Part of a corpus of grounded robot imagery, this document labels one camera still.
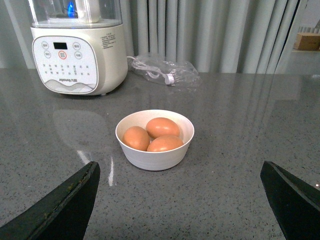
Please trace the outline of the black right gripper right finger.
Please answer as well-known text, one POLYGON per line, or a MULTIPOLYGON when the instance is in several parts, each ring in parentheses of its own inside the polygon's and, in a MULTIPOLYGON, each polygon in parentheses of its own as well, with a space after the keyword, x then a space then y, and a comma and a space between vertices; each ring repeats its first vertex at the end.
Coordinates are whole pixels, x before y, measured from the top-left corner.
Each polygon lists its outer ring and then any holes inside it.
POLYGON ((273 214, 287 240, 320 238, 320 191, 271 161, 260 178, 273 214))

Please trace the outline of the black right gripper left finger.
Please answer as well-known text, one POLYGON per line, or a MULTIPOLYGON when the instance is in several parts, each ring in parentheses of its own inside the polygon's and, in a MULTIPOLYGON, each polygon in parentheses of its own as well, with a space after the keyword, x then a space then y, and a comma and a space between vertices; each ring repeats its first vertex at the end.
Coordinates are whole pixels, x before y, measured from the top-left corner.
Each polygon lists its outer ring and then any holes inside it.
POLYGON ((90 220, 100 166, 91 161, 0 228, 2 240, 82 240, 90 220))

